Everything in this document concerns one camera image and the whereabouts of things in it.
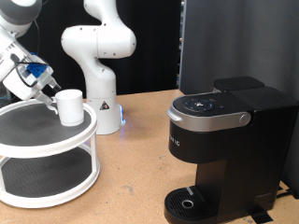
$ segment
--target round white shelf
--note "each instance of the round white shelf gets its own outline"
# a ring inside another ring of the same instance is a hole
[[[61,125],[37,100],[3,107],[0,123],[0,155],[5,156],[0,160],[0,201],[23,208],[66,203],[99,176],[97,121],[88,105],[84,122],[76,127]]]

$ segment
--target table surface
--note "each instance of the table surface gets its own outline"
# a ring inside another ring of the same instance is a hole
[[[167,224],[165,196],[194,185],[196,172],[195,164],[176,159],[168,150],[165,111],[180,95],[175,90],[118,96],[127,123],[116,133],[97,135],[101,173],[95,184],[75,200],[51,208],[22,209],[0,203],[0,224]],[[277,199],[269,215],[274,223],[297,224],[298,211],[299,201],[289,195]],[[243,217],[232,223],[254,221]]]

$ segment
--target robotic arm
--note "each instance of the robotic arm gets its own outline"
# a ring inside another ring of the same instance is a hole
[[[62,45],[83,70],[87,104],[96,112],[99,123],[96,133],[114,133],[124,123],[121,106],[116,102],[116,77],[98,59],[131,56],[135,51],[136,38],[121,21],[116,0],[84,0],[84,8],[102,25],[67,28],[62,36]]]
[[[51,76],[53,70],[16,40],[27,32],[41,7],[42,0],[0,1],[0,81],[22,100],[34,97],[50,105],[52,100],[42,89],[46,85],[61,89]]]

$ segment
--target brand logo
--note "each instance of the brand logo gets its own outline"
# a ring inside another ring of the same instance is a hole
[[[177,145],[179,147],[179,141],[177,141],[174,137],[169,136],[170,141],[173,142],[173,144]]]

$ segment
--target button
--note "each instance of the button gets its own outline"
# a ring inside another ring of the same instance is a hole
[[[250,122],[250,119],[251,119],[250,115],[245,114],[241,116],[239,122],[242,125],[247,125]]]

